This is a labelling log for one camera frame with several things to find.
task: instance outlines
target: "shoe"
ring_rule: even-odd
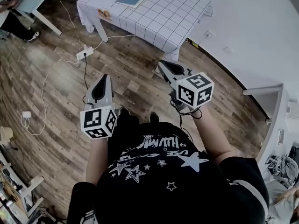
[[[28,42],[33,42],[35,39],[37,39],[40,35],[40,32],[35,32],[33,37],[28,40]]]
[[[130,111],[126,107],[120,108],[120,110],[118,112],[118,115],[120,116],[121,114],[122,115],[131,115]]]
[[[159,123],[159,122],[160,122],[159,116],[157,115],[156,112],[152,112],[152,113],[150,113],[150,116],[149,116],[149,122],[150,122],[151,124],[156,124],[156,123]]]

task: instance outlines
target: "black sleeve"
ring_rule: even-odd
[[[244,180],[254,186],[269,207],[269,194],[255,159],[229,157],[223,160],[220,169],[230,181]]]
[[[269,208],[268,190],[255,159],[230,157],[223,160],[219,167],[231,182],[243,180],[255,187]],[[264,224],[265,211],[260,201],[242,185],[231,185],[231,190],[236,218],[243,220],[244,224]]]
[[[86,213],[92,211],[93,216],[93,196],[96,186],[89,182],[78,182],[72,190],[67,224],[80,224]]]

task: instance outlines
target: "wooden floor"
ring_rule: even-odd
[[[70,11],[81,42],[97,46],[101,39],[81,25],[76,0],[62,1]],[[45,198],[43,206],[55,205],[60,216],[66,217],[72,187],[84,180],[89,152],[90,141],[79,127],[82,97],[86,93],[85,63],[79,62],[79,69],[66,62],[53,68],[43,95],[47,106],[45,130],[40,136],[30,135],[21,126],[22,111],[32,112],[29,130],[39,133],[45,113],[41,100],[43,80],[59,58],[76,61],[80,48],[58,0],[46,0],[41,12],[63,32],[60,36],[36,21],[32,27],[41,31],[38,41],[27,44],[16,37],[0,41],[0,125],[14,131],[12,146],[19,150],[4,152],[17,173],[25,182],[30,180],[29,176],[42,175],[44,182],[36,194]],[[120,28],[103,24],[108,36],[128,35]],[[129,108],[141,122],[147,122],[149,114],[156,111],[162,121],[179,125],[179,116],[170,105],[170,87],[153,72],[162,56],[162,51],[138,37],[111,38],[87,58],[87,84],[107,73],[112,78],[117,106]],[[239,155],[256,157],[268,131],[260,110],[242,95],[242,89],[232,78],[192,45],[183,44],[179,59],[213,79],[215,89],[209,111]],[[183,118],[183,127],[202,150],[190,117]]]

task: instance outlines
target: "power strip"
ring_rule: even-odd
[[[23,111],[22,117],[23,118],[31,118],[31,112],[30,111]]]
[[[77,60],[79,61],[79,60],[84,59],[84,57],[85,57],[84,54],[85,54],[86,57],[92,55],[93,54],[93,48],[89,47],[89,48],[77,53]]]

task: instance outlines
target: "white grid tablecloth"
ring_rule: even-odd
[[[96,19],[104,19],[164,51],[166,59],[177,60],[179,48],[203,15],[211,16],[211,0],[144,0],[136,9],[116,0],[79,0],[83,25],[93,32]]]

